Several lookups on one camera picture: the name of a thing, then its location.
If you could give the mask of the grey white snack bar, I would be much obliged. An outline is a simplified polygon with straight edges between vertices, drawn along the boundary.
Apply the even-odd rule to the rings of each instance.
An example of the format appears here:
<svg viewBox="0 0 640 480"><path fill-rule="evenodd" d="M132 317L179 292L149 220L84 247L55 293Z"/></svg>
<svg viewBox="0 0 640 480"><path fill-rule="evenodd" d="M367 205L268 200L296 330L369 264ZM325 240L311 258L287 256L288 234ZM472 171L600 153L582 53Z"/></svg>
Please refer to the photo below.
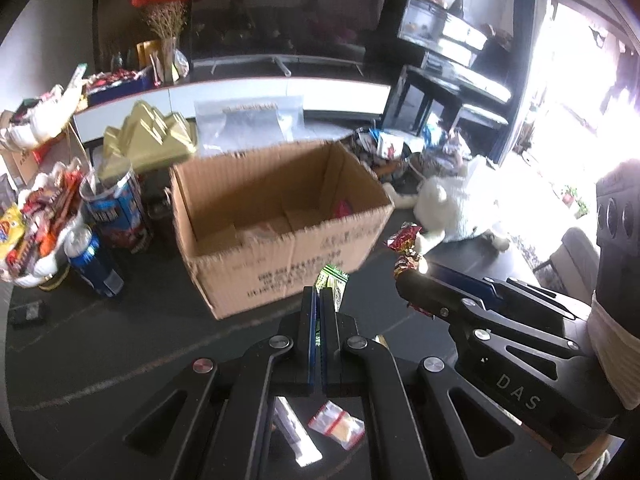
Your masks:
<svg viewBox="0 0 640 480"><path fill-rule="evenodd" d="M273 402L273 422L282 432L285 441L295 455L300 468L322 460L322 454L311 440L304 425L292 409L285 396L276 396Z"/></svg>

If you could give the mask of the red patterned snack bag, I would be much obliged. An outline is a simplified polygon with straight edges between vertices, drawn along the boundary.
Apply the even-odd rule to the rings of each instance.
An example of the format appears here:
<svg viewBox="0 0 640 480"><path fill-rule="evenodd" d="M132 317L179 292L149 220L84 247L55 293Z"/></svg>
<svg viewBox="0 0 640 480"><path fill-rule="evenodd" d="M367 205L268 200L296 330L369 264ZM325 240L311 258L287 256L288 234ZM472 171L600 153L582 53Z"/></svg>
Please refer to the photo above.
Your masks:
<svg viewBox="0 0 640 480"><path fill-rule="evenodd" d="M394 264L394 279L398 280L406 271L427 274L426 254L441 241L440 237L423 234L422 228L416 223L405 222L385 243L388 249L398 255Z"/></svg>

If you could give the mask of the small clear red packet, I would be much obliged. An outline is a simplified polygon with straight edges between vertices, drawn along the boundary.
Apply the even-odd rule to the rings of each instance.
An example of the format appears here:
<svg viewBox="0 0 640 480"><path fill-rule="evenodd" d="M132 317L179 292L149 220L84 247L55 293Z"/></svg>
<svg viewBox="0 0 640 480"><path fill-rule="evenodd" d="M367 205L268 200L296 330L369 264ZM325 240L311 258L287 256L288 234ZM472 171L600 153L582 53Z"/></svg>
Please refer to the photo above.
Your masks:
<svg viewBox="0 0 640 480"><path fill-rule="evenodd" d="M353 448L366 434L364 422L343 410L332 401L326 401L320 410L311 417L308 427L322 434L345 451Z"/></svg>

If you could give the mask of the green beef cracker packet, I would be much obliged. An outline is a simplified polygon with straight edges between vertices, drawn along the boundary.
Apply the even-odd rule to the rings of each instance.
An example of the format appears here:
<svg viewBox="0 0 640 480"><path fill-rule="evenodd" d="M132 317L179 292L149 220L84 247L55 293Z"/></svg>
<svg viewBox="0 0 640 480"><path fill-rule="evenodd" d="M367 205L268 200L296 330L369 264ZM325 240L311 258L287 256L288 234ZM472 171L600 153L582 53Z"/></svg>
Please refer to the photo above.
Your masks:
<svg viewBox="0 0 640 480"><path fill-rule="evenodd" d="M321 292L329 289L332 292L334 310L338 312L344 297L349 275L332 264L326 264L319 272L314 288Z"/></svg>

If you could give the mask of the pink red snack packet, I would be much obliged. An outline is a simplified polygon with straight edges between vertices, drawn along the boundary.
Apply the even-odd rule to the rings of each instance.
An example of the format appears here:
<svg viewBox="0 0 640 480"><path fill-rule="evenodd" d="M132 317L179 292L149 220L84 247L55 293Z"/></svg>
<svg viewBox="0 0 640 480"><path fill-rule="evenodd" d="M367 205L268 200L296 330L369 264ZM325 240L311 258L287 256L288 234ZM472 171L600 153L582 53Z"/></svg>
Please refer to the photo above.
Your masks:
<svg viewBox="0 0 640 480"><path fill-rule="evenodd" d="M340 200L332 211L332 218L341 219L351 216L353 213L354 211L352 210L352 205L349 203L349 201Z"/></svg>

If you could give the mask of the white plush toy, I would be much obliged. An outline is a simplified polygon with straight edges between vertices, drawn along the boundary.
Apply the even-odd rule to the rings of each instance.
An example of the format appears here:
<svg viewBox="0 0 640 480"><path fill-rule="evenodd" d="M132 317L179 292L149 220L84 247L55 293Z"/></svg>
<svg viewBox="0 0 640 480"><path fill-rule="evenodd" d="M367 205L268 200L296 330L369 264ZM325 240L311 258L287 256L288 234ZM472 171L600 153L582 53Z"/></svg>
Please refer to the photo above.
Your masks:
<svg viewBox="0 0 640 480"><path fill-rule="evenodd" d="M422 226L422 255L442 243L477 237L488 240L498 252L510 247L501 220L497 171L487 166L484 158L469 162L463 176L422 179L412 195L397 193L389 183L383 188L395 208L410 209Z"/></svg>

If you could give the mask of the brown cardboard box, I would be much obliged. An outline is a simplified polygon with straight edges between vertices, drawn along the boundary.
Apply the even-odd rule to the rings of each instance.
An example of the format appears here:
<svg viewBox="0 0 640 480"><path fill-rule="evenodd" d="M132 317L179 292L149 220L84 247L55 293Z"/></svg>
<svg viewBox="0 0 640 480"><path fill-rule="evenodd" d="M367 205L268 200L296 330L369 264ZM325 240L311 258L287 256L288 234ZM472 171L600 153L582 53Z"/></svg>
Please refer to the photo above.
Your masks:
<svg viewBox="0 0 640 480"><path fill-rule="evenodd" d="M394 210L340 142L293 142L170 170L177 245L217 320L293 296L332 264L360 268ZM340 200L354 213L333 219Z"/></svg>

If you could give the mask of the blue soda can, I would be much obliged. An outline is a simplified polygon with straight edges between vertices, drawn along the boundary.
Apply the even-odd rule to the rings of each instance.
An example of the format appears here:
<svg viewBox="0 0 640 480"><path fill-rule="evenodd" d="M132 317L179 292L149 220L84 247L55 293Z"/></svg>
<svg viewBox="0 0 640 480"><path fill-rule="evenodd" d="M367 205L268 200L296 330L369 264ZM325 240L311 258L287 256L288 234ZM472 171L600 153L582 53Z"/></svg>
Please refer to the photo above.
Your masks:
<svg viewBox="0 0 640 480"><path fill-rule="evenodd" d="M112 298L124 288L111 253L88 226L76 226L68 232L64 252L70 265L99 295Z"/></svg>

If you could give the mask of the black piano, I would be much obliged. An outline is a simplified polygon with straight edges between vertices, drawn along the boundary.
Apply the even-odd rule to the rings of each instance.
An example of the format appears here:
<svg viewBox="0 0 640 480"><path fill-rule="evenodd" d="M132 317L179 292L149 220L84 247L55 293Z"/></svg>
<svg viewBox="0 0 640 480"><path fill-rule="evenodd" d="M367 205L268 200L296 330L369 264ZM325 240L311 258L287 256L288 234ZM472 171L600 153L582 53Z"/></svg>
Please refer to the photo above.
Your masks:
<svg viewBox="0 0 640 480"><path fill-rule="evenodd" d="M488 70L497 46L462 18L428 0L384 0L364 62L392 82L382 127L420 133L435 117L446 132L462 130L474 155L499 165L515 117L500 73Z"/></svg>

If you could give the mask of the blue M&M canister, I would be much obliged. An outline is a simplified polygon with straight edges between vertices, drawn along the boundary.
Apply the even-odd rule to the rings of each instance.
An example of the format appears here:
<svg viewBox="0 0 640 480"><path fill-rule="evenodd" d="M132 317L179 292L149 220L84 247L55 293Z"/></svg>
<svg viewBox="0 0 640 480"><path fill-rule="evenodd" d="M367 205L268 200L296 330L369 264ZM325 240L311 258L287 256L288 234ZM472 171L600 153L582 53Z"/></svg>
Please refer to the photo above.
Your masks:
<svg viewBox="0 0 640 480"><path fill-rule="evenodd" d="M151 240L134 166L122 156L111 156L82 179L80 196L89 219L111 248L142 252Z"/></svg>

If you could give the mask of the black television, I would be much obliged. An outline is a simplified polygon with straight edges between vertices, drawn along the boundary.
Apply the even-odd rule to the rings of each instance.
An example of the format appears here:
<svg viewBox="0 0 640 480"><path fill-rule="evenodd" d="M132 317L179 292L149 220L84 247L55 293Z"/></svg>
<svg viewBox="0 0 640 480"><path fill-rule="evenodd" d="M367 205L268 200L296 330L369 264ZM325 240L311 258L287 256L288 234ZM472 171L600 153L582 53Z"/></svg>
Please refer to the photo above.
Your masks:
<svg viewBox="0 0 640 480"><path fill-rule="evenodd" d="M194 81L248 77L367 80L367 48L384 0L198 0Z"/></svg>

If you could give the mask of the dried flower vase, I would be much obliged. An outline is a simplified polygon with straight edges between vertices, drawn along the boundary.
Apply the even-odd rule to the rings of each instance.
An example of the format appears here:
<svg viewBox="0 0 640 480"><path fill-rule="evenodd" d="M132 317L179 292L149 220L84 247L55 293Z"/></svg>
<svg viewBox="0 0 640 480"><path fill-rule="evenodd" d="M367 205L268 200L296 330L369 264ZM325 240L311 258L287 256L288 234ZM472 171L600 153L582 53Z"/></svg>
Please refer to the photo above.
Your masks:
<svg viewBox="0 0 640 480"><path fill-rule="evenodd" d="M160 66L163 83L173 84L178 40L186 24L186 3L182 0L152 3L143 10L145 23L160 38Z"/></svg>

